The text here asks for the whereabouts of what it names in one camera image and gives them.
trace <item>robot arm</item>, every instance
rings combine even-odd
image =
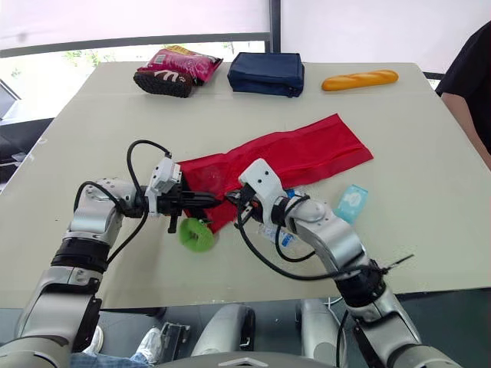
[[[313,247],[328,273],[338,273],[334,282],[355,320],[354,335],[370,367],[459,367],[440,351],[421,344],[416,327],[354,229],[337,217],[327,202],[290,199],[263,159],[252,163],[239,181],[243,185],[238,197],[242,205],[248,205],[252,198],[260,204],[249,206],[249,210],[262,214],[249,217],[268,225],[286,226]],[[339,272],[349,269],[356,271]]]
[[[16,339],[0,347],[0,366],[68,367],[70,353],[89,345],[102,303],[95,294],[123,217],[169,215],[169,232],[175,232],[183,209],[218,203],[209,193],[184,191],[180,167],[169,157],[155,168],[150,185],[141,192],[146,193],[144,202],[133,183],[108,178],[80,187],[74,217],[19,318]]]

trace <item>table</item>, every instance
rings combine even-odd
[[[176,160],[226,152],[257,136],[293,130],[339,113],[374,159],[305,187],[336,205],[350,184],[369,192],[355,229],[386,265],[415,258],[387,277],[396,293],[490,286],[491,172],[415,64],[306,64],[299,98],[236,94],[222,65],[189,99],[145,94],[132,81],[140,63],[100,64],[61,111],[0,195],[0,307],[23,307],[61,243],[74,194],[87,179],[129,179],[128,145],[147,138]],[[391,85],[321,91],[325,77],[390,68]],[[160,152],[138,147],[144,183]],[[332,281],[300,282],[274,273],[227,225],[214,248],[193,254],[151,219],[104,274],[106,308],[159,307],[336,295]],[[137,220],[126,219],[119,241]],[[318,259],[285,264],[246,227],[259,249],[285,269],[323,272]]]

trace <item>white curtain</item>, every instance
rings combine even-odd
[[[303,61],[414,62],[445,73],[490,18],[490,0],[282,0],[282,51]]]
[[[269,0],[0,0],[0,50],[162,35],[269,31]]]

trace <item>black chair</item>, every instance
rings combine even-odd
[[[41,119],[0,126],[0,183],[7,182],[53,119]]]

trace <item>bread loaf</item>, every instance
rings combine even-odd
[[[378,84],[393,83],[399,79],[395,71],[369,71],[367,73],[356,73],[337,75],[324,80],[323,90],[347,90],[348,88],[376,86]]]

